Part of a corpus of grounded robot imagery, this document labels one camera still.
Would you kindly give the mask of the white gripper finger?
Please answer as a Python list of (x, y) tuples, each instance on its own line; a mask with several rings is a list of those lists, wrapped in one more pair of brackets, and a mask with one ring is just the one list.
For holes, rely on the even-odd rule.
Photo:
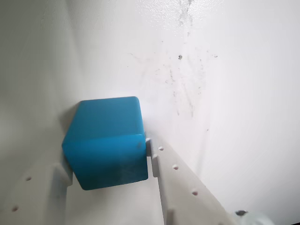
[(0, 209), (2, 225), (66, 224), (67, 188), (73, 184), (68, 165), (35, 165), (7, 195)]
[(216, 197), (166, 142), (146, 138), (152, 174), (158, 180), (164, 224), (234, 225)]

